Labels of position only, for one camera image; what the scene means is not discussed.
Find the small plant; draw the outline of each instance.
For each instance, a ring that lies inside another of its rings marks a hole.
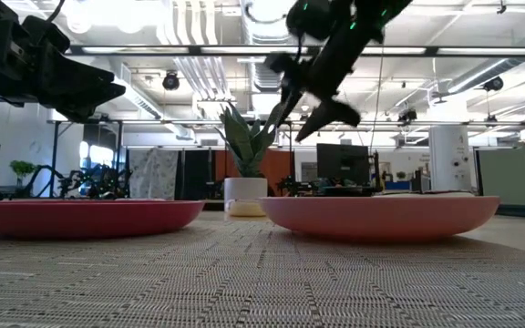
[[[18,182],[36,170],[36,165],[23,160],[12,160],[9,167],[16,174]]]
[[[283,106],[277,105],[261,128],[257,119],[249,128],[241,113],[229,103],[220,115],[224,132],[216,128],[228,144],[234,157],[234,163],[243,178],[261,178],[260,164],[266,150],[273,144],[277,123],[283,115]]]
[[[399,180],[404,180],[407,178],[407,174],[403,171],[399,171],[396,173],[396,177],[399,179]]]

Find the computer monitor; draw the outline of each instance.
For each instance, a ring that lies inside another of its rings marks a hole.
[[[368,147],[317,144],[317,176],[349,179],[358,186],[370,184]]]

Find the red bowl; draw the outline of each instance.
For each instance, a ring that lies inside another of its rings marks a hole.
[[[330,238],[359,241],[430,241],[487,222],[498,197],[264,198],[277,225]]]
[[[192,222],[201,201],[11,200],[0,201],[0,235],[85,239],[171,232]]]

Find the woven mat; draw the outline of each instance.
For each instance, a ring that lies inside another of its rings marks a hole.
[[[525,327],[525,251],[333,243],[260,222],[0,239],[0,327],[159,326]]]

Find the plant leaf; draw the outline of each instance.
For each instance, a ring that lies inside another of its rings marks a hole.
[[[266,122],[264,123],[264,128],[262,131],[269,132],[269,127],[271,125],[274,126],[274,129],[278,129],[277,124],[281,117],[283,116],[284,112],[284,105],[282,103],[278,103],[274,106],[273,110],[271,111],[271,114],[269,114],[269,117],[266,119]]]
[[[244,120],[244,118],[242,117],[242,114],[238,111],[238,109],[236,109],[236,107],[232,104],[232,102],[228,102],[228,107],[230,108],[229,112],[232,114],[232,117],[238,122],[240,123],[240,125],[246,129],[247,131],[249,130],[248,129],[248,123],[246,123],[246,120]]]
[[[222,131],[219,128],[215,128],[215,129],[220,134],[220,137],[222,137],[222,140],[224,140],[226,142],[226,144],[228,145],[228,148],[230,149],[232,154],[235,154],[236,156],[240,157],[241,156],[241,152],[238,149],[238,147],[236,145],[232,145],[232,143],[230,141],[228,141],[228,139],[224,136],[224,134],[222,133]]]
[[[256,136],[259,132],[261,132],[261,121],[259,119],[255,120],[252,124],[251,128],[251,136]]]
[[[239,150],[237,155],[239,155],[243,161],[250,162],[254,154],[252,153],[249,130],[244,128],[241,123],[237,122],[229,113],[227,113],[224,118],[226,140],[234,149]]]
[[[243,178],[256,178],[260,174],[259,171],[259,162],[260,161],[250,161],[245,162],[242,159],[234,158],[234,165],[236,165],[236,168],[238,169],[239,173],[241,174],[241,177]]]
[[[271,111],[271,114],[269,115],[269,118],[267,118],[266,120],[266,123],[264,123],[264,128],[261,129],[261,131],[259,131],[259,133],[257,133],[253,138],[252,138],[252,151],[254,153],[257,153],[259,152],[261,149],[263,149],[263,145],[266,144],[267,142],[263,142],[263,138],[265,138],[264,135],[269,135],[271,133],[273,133],[273,136],[272,136],[272,141],[271,143],[266,146],[266,147],[269,147],[273,144],[273,141],[274,141],[274,133],[276,132],[276,130],[279,128],[277,127],[277,123],[279,122],[279,120],[281,119],[281,116],[283,115],[283,112],[284,112],[284,106],[283,104],[279,103],[277,104],[274,108],[273,108],[273,111]],[[273,131],[271,131],[269,133],[269,127],[270,126],[274,126],[274,129]]]

